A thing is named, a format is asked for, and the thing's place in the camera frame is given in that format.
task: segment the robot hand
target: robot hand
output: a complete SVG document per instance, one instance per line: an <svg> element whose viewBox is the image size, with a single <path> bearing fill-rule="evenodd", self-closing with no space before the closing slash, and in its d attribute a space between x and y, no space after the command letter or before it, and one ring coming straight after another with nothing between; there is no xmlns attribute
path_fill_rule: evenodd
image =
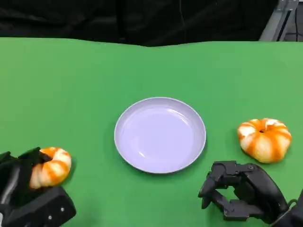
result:
<svg viewBox="0 0 303 227"><path fill-rule="evenodd" d="M228 201L216 190L229 186L234 187L239 200ZM261 167L236 161L214 162L199 197L203 198L202 209L213 202L225 220L245 221L255 217L272 224L289 209L280 189Z"/></svg>
<svg viewBox="0 0 303 227"><path fill-rule="evenodd" d="M76 215L62 187L29 187L33 166L50 159L39 150L0 155L0 227L59 227Z"/></svg>

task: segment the plate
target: plate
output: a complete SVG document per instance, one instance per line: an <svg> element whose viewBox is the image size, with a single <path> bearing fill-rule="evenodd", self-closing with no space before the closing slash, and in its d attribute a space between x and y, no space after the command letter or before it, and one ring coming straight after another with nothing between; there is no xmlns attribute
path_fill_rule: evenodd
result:
<svg viewBox="0 0 303 227"><path fill-rule="evenodd" d="M205 125L189 105L167 97L139 101L118 119L115 144L126 162L154 174L192 164L206 142Z"/></svg>

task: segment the green table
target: green table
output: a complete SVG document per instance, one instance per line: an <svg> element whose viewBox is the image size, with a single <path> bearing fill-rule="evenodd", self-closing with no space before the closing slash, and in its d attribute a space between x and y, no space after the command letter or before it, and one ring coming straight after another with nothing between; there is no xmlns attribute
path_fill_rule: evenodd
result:
<svg viewBox="0 0 303 227"><path fill-rule="evenodd" d="M64 184L78 210L66 227L227 227L197 194L214 161L254 162L237 126L253 118L285 122L285 159L262 165L286 199L303 180L303 45L200 43L146 48L61 39L0 39L0 150L68 150L76 168ZM207 146L187 169L150 175L129 166L114 145L119 115L132 103L168 96L195 108ZM232 197L232 190L225 195ZM265 226L259 220L232 223Z"/></svg>

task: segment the toy pumpkin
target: toy pumpkin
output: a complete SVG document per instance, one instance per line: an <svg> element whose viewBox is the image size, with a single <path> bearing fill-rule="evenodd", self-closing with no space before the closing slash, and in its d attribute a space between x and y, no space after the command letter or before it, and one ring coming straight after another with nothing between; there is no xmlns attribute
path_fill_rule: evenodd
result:
<svg viewBox="0 0 303 227"><path fill-rule="evenodd" d="M275 119L253 119L238 127L241 148L259 162L282 160L292 141L288 128Z"/></svg>

